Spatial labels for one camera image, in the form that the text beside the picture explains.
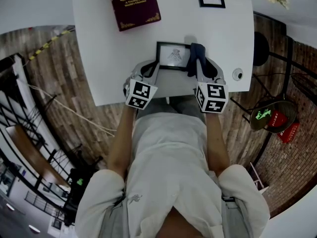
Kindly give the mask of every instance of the wooden floor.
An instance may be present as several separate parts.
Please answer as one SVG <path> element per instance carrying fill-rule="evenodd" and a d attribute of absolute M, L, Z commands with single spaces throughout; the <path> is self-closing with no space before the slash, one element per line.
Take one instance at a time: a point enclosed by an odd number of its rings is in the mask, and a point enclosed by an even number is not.
<path fill-rule="evenodd" d="M 270 50 L 286 56 L 287 39 L 280 34 L 281 25 L 261 16 L 255 16 L 254 23 L 255 30 L 263 33 L 268 39 Z M 20 53 L 27 58 L 54 35 L 49 27 L 22 29 L 0 35 L 0 59 L 13 53 Z M 284 62 L 269 57 L 263 66 L 254 67 L 253 73 L 262 75 L 285 72 L 285 66 Z M 57 94 L 61 102 L 89 120 L 116 129 L 123 105 L 101 107 L 94 105 L 81 63 L 75 32 L 53 42 L 50 48 L 45 49 L 28 63 L 27 70 L 33 85 L 52 95 Z M 261 80 L 274 95 L 280 92 L 284 76 L 261 77 Z M 252 79 L 249 92 L 233 93 L 230 96 L 244 107 L 252 108 L 263 94 L 263 89 L 255 79 Z M 41 94 L 38 94 L 38 97 L 42 103 L 47 101 L 47 98 Z M 221 122 L 231 162 L 247 166 L 257 156 L 267 132 L 251 131 L 249 124 L 242 119 L 242 114 L 242 110 L 229 101 L 226 111 L 221 116 Z M 88 162 L 101 155 L 104 158 L 103 164 L 106 164 L 112 136 L 98 130 L 56 103 L 51 105 L 47 115 L 67 149 L 82 144 L 83 155 Z"/>

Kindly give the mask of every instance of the white table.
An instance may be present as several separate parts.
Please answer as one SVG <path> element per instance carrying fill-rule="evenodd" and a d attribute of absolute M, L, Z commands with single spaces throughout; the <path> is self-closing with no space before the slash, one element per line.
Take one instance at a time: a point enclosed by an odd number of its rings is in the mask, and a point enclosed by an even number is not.
<path fill-rule="evenodd" d="M 122 85 L 136 64 L 156 58 L 157 41 L 206 47 L 223 70 L 229 92 L 250 88 L 254 23 L 250 0 L 225 0 L 226 9 L 200 8 L 198 0 L 157 0 L 161 21 L 119 32 L 110 0 L 73 0 L 76 34 L 96 106 L 124 102 Z M 232 78 L 243 69 L 240 81 Z M 160 70 L 155 97 L 193 94 L 195 78 Z"/>

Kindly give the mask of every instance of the white cable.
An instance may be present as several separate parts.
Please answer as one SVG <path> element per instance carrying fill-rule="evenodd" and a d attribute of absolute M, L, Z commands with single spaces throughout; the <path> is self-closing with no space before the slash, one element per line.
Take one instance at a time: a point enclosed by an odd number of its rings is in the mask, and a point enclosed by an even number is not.
<path fill-rule="evenodd" d="M 39 88 L 39 87 L 37 87 L 37 86 L 34 86 L 34 85 L 30 85 L 30 84 L 28 84 L 28 83 L 26 83 L 26 82 L 23 82 L 23 81 L 20 80 L 20 79 L 17 79 L 17 80 L 19 80 L 21 83 L 23 83 L 23 84 L 25 84 L 25 85 L 28 85 L 30 88 L 32 88 L 32 89 L 34 89 L 34 90 L 37 90 L 37 91 L 40 91 L 40 92 L 44 93 L 45 95 L 47 95 L 47 96 L 53 98 L 53 96 L 52 96 L 51 94 L 47 93 L 46 91 L 42 90 L 41 88 Z M 102 130 L 103 132 L 105 132 L 105 133 L 107 133 L 107 134 L 109 134 L 109 135 L 111 135 L 111 136 L 114 136 L 112 133 L 110 133 L 110 132 L 107 131 L 107 130 L 116 131 L 115 129 L 109 129 L 109 128 L 103 127 L 103 126 L 101 126 L 101 125 L 99 125 L 99 124 L 96 124 L 96 123 L 94 123 L 93 121 L 88 120 L 88 119 L 85 118 L 84 116 L 82 116 L 82 115 L 76 113 L 76 112 L 73 111 L 71 108 L 65 106 L 62 102 L 58 101 L 56 98 L 54 98 L 53 100 L 54 100 L 56 103 L 58 103 L 59 105 L 61 105 L 63 108 L 65 108 L 65 109 L 67 109 L 68 111 L 72 112 L 73 114 L 77 115 L 77 116 L 80 117 L 81 119 L 84 119 L 85 121 L 87 121 L 87 122 L 89 122 L 90 124 L 94 125 L 95 127 L 97 127 L 98 129 Z"/>

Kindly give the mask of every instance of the book cover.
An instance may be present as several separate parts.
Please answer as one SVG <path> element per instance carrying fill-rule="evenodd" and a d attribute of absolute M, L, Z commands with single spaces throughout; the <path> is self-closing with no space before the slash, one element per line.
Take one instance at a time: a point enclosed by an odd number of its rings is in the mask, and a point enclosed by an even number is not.
<path fill-rule="evenodd" d="M 157 0 L 111 0 L 119 31 L 161 20 Z"/>

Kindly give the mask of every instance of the chair leg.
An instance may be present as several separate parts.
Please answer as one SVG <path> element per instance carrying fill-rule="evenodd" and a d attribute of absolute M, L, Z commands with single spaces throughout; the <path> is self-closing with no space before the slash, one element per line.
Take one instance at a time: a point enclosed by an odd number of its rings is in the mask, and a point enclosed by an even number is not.
<path fill-rule="evenodd" d="M 249 115 L 251 114 L 247 109 L 245 109 L 244 107 L 242 107 L 239 103 L 237 103 L 232 97 L 230 98 L 230 100 L 232 100 L 233 103 L 235 103 L 239 108 L 241 108 L 244 112 L 248 113 Z"/>
<path fill-rule="evenodd" d="M 270 92 L 268 91 L 268 89 L 264 86 L 264 84 L 262 83 L 262 81 L 255 75 L 253 74 L 253 77 L 259 82 L 259 84 L 261 85 L 261 87 L 265 90 L 266 94 L 268 94 L 270 97 L 273 97 Z"/>
<path fill-rule="evenodd" d="M 245 120 L 247 120 L 247 121 L 248 121 L 248 123 L 250 123 L 250 120 L 249 120 L 249 119 L 247 119 L 244 115 L 242 115 L 242 117 L 243 117 Z"/>

